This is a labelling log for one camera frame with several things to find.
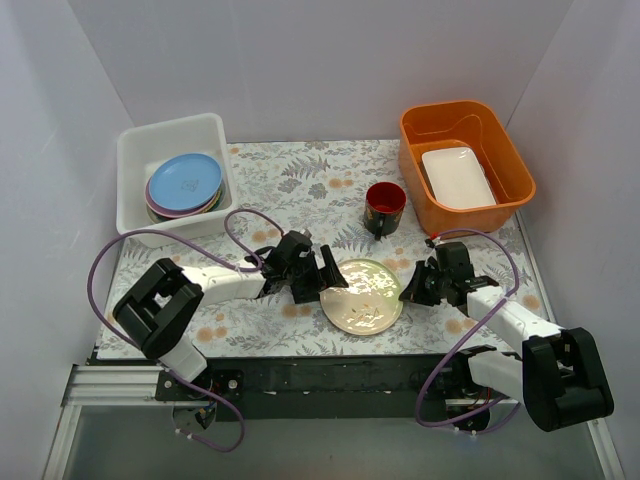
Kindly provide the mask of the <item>pink round plate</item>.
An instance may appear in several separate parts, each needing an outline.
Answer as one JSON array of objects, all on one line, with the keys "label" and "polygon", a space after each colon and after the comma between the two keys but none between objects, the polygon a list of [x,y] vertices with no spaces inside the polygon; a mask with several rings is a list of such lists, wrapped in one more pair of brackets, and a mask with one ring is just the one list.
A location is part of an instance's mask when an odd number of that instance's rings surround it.
[{"label": "pink round plate", "polygon": [[145,200],[146,200],[147,207],[156,215],[164,218],[169,218],[169,219],[183,218],[183,217],[188,217],[188,216],[211,211],[221,202],[223,197],[224,197],[224,189],[220,188],[207,203],[199,207],[187,209],[187,210],[170,210],[170,209],[161,207],[159,204],[155,203],[151,199],[149,188],[146,188],[145,190]]}]

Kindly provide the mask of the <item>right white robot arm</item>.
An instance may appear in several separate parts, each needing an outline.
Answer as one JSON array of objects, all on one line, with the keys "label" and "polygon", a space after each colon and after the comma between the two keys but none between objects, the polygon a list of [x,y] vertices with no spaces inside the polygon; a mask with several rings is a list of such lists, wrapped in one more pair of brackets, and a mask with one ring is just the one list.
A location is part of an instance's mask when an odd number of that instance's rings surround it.
[{"label": "right white robot arm", "polygon": [[478,276],[461,242],[435,246],[428,260],[417,262],[399,299],[437,306],[447,302],[478,328],[488,327],[512,349],[465,349],[457,343],[426,377],[415,407],[422,407],[431,384],[451,361],[454,389],[475,397],[484,389],[516,400],[545,432],[605,418],[614,399],[594,337],[584,328],[564,329],[532,313],[499,283]]}]

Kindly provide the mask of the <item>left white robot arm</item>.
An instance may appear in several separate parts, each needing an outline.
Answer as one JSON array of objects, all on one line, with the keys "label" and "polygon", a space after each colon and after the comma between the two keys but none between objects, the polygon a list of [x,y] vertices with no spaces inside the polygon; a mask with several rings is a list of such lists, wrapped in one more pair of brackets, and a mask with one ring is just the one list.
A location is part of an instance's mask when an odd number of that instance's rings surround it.
[{"label": "left white robot arm", "polygon": [[180,267],[168,258],[156,261],[118,301],[113,316],[149,359],[177,374],[178,387],[193,400],[213,386],[207,359],[186,330],[199,307],[230,300],[255,300],[291,290],[296,304],[316,302],[329,288],[346,288],[330,247],[320,248],[317,264],[310,238],[286,233],[275,246],[250,253],[237,266]]}]

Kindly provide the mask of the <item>blue round plate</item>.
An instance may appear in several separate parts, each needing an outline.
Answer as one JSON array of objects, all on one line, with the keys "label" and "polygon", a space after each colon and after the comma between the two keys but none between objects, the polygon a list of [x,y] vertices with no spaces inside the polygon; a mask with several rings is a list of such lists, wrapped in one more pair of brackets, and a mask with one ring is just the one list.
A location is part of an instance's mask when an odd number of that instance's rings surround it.
[{"label": "blue round plate", "polygon": [[207,203],[222,182],[219,163],[202,153],[179,155],[160,165],[149,180],[149,196],[163,209],[186,211]]}]

